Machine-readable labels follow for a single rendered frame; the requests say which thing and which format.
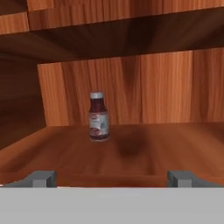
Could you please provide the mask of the open wooden cupboard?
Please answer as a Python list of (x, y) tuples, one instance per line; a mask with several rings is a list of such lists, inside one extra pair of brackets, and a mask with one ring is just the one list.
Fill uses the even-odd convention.
[[(103, 92), (109, 138), (89, 135)], [(224, 185), (224, 0), (0, 0), (0, 187)]]

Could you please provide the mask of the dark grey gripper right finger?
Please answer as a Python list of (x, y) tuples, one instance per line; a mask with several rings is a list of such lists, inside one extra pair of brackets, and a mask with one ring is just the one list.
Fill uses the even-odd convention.
[(190, 171), (168, 171), (167, 179), (170, 187), (215, 188), (221, 185), (195, 176)]

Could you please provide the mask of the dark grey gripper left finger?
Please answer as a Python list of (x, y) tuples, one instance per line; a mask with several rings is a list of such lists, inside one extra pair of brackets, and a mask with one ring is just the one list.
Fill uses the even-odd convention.
[(3, 185), (3, 187), (56, 187), (57, 172), (56, 171), (34, 171), (24, 179)]

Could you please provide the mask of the dark red condiment bottle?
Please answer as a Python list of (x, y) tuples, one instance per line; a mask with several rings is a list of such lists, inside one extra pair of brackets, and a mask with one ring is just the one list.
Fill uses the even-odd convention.
[(103, 92), (90, 93), (89, 135), (92, 141), (105, 141), (109, 138), (109, 113), (103, 100)]

